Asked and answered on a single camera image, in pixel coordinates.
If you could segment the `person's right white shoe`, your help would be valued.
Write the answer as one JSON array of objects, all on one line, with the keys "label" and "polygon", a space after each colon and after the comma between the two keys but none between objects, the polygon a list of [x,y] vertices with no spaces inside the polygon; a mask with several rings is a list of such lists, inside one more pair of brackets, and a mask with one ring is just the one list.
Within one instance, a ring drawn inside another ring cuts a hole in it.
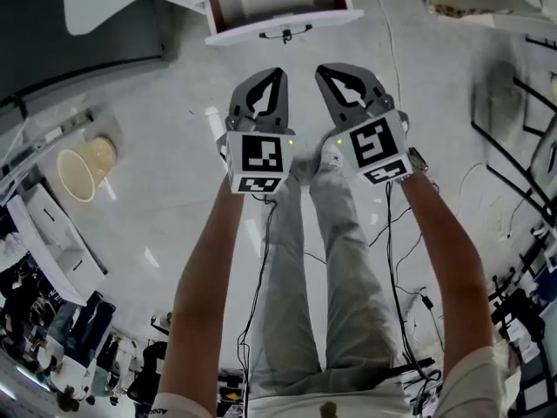
[{"label": "person's right white shoe", "polygon": [[323,138],[319,152],[320,165],[343,166],[344,155],[339,149],[339,142],[335,137],[336,134],[332,131]]}]

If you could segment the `grey chair black legs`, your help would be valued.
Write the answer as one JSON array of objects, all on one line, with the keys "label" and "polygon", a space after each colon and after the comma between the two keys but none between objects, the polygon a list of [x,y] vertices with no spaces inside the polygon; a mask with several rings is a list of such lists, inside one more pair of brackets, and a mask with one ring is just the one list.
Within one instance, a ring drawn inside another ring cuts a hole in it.
[{"label": "grey chair black legs", "polygon": [[[537,92],[530,85],[524,83],[517,77],[513,77],[513,83],[528,95],[538,99],[554,115],[552,116],[545,131],[535,129],[526,122],[522,124],[522,130],[540,138],[530,166],[526,169],[499,144],[486,130],[475,122],[475,114],[472,113],[471,126],[479,135],[517,171],[517,173],[529,184],[529,189],[522,191],[510,179],[502,175],[496,169],[486,164],[486,169],[507,187],[517,193],[523,201],[526,201],[550,227],[557,226],[557,105],[548,98]],[[472,109],[475,111],[475,89],[471,96]]]}]

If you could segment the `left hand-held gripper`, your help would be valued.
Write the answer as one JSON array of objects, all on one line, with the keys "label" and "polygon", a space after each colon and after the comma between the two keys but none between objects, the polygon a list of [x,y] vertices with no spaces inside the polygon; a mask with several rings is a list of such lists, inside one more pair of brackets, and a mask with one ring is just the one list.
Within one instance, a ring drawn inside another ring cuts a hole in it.
[{"label": "left hand-held gripper", "polygon": [[[267,89],[266,109],[256,111]],[[279,67],[255,73],[233,91],[226,131],[217,140],[232,192],[274,194],[285,182],[295,142],[288,115],[288,78]]]}]

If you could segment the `grey metal cabinet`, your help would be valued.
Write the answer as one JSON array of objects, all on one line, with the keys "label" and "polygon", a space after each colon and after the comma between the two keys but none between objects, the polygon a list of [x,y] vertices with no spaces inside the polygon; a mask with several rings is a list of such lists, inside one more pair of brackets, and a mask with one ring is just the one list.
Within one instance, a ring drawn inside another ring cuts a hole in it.
[{"label": "grey metal cabinet", "polygon": [[53,105],[165,65],[153,0],[137,0],[83,35],[64,0],[0,0],[0,107]]}]

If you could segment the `black office chair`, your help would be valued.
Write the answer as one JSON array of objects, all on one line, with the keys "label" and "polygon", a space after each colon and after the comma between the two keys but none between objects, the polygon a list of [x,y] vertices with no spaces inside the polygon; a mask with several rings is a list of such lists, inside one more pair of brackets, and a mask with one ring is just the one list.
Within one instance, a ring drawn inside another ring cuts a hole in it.
[{"label": "black office chair", "polygon": [[154,332],[143,350],[143,365],[135,371],[134,379],[127,388],[127,396],[134,403],[136,418],[145,418],[149,414],[158,393],[170,322],[171,313],[151,318],[150,325]]}]

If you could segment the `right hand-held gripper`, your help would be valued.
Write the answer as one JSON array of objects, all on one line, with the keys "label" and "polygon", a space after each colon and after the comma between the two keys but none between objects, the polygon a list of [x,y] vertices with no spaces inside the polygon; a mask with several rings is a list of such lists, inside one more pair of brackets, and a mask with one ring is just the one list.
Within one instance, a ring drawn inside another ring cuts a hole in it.
[{"label": "right hand-held gripper", "polygon": [[[413,172],[393,97],[371,71],[353,64],[329,63],[317,68],[315,79],[336,126],[347,126],[348,119],[363,119],[332,137],[356,175],[381,185]],[[363,104],[348,101],[338,83],[356,91]]]}]

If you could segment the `white marbled board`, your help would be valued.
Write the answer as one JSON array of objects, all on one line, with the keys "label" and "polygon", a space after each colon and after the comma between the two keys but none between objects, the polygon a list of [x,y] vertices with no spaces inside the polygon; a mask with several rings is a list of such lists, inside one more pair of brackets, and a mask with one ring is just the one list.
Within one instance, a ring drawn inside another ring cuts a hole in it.
[{"label": "white marbled board", "polygon": [[39,231],[22,197],[18,194],[14,195],[6,206],[23,243],[27,246],[29,253],[52,287],[64,300],[79,306],[84,306],[86,300],[67,279],[43,239],[40,237]]}]

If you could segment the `person's left forearm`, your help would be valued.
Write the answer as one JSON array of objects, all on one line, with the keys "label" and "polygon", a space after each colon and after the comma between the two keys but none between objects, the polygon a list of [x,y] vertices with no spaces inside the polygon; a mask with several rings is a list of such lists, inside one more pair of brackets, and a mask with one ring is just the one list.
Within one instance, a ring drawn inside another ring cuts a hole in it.
[{"label": "person's left forearm", "polygon": [[232,258],[244,197],[223,179],[210,215],[185,265],[175,295],[171,331],[222,331]]}]

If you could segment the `person's right forearm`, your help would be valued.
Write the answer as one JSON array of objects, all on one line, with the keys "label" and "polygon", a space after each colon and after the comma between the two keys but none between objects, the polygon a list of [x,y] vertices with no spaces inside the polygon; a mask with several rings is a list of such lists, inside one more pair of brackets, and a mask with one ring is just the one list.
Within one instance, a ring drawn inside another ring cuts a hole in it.
[{"label": "person's right forearm", "polygon": [[474,243],[425,173],[412,174],[401,186],[423,234],[445,317],[488,329],[487,285]]}]

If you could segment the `white shelf unit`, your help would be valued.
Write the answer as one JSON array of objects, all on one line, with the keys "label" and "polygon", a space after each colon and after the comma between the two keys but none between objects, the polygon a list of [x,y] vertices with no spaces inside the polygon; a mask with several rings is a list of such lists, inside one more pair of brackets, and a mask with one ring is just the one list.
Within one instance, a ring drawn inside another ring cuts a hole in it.
[{"label": "white shelf unit", "polygon": [[42,129],[34,138],[25,139],[30,125],[27,117],[13,138],[8,151],[0,156],[0,206],[5,206],[30,171],[59,143],[71,138],[94,122],[91,108],[77,111],[57,125]]}]

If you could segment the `person's white shirt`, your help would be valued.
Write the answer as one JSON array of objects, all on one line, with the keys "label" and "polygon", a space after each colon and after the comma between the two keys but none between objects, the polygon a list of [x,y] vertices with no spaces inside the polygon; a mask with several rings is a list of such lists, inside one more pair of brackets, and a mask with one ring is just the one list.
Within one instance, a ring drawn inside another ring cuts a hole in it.
[{"label": "person's white shirt", "polygon": [[[465,356],[446,377],[433,418],[507,418],[507,392],[492,347]],[[195,401],[158,394],[149,418],[213,418]],[[413,418],[399,383],[355,394],[303,394],[250,400],[247,418]]]}]

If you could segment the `cream waste bin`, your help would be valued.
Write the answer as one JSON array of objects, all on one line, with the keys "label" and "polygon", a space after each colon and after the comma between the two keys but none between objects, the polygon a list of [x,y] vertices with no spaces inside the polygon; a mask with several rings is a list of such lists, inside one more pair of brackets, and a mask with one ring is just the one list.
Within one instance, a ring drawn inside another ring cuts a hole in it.
[{"label": "cream waste bin", "polygon": [[63,149],[57,155],[57,173],[64,189],[76,201],[91,202],[97,188],[117,163],[117,149],[106,136]]}]

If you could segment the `person's grey trousers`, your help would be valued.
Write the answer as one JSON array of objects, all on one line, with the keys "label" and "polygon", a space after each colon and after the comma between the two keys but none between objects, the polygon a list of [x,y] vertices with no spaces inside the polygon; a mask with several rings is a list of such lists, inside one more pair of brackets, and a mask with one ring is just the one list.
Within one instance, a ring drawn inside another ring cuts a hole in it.
[{"label": "person's grey trousers", "polygon": [[[301,188],[308,186],[325,248],[327,332],[321,367],[310,322]],[[250,396],[348,394],[376,388],[398,357],[391,313],[369,261],[352,191],[340,167],[307,163],[290,174],[262,220],[266,258],[252,320]]]}]

